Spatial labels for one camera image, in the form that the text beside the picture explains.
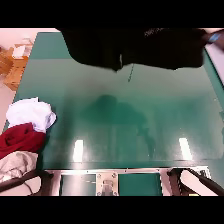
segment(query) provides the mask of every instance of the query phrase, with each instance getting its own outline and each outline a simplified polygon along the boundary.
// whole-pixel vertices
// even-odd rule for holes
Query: floor
[[[9,104],[12,103],[16,91],[12,91],[6,85],[3,84],[3,76],[0,75],[0,134],[3,131],[6,122],[6,112]]]

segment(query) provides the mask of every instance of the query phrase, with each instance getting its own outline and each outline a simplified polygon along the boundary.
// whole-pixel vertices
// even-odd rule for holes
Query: green table
[[[41,169],[208,165],[224,187],[223,86],[208,55],[201,68],[134,64],[121,71],[73,60],[61,33],[39,33],[14,101],[39,97],[57,122]],[[73,161],[83,140],[82,162]]]

